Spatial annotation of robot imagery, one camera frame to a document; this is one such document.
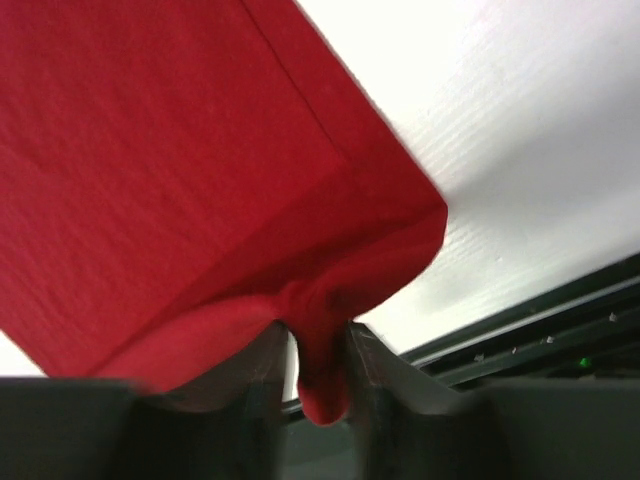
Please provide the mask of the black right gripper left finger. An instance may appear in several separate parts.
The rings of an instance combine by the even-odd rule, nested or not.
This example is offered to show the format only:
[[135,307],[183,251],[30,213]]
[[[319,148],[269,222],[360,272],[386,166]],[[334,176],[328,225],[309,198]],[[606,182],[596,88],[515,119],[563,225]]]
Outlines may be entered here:
[[278,479],[288,331],[274,323],[193,381],[4,378],[4,479]]

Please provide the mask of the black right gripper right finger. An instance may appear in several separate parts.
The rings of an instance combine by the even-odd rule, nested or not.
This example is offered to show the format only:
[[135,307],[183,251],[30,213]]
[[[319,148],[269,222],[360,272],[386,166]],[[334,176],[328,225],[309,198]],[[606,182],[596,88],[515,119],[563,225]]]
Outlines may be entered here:
[[635,479],[635,380],[515,378],[459,392],[367,326],[345,340],[361,479]]

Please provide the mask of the red t-shirt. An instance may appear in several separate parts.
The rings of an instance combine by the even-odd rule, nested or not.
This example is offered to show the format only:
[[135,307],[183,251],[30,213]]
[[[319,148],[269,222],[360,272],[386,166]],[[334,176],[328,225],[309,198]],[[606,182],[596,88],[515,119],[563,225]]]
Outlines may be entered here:
[[1,5],[1,327],[49,375],[168,391],[279,320],[331,424],[346,324],[446,222],[291,1]]

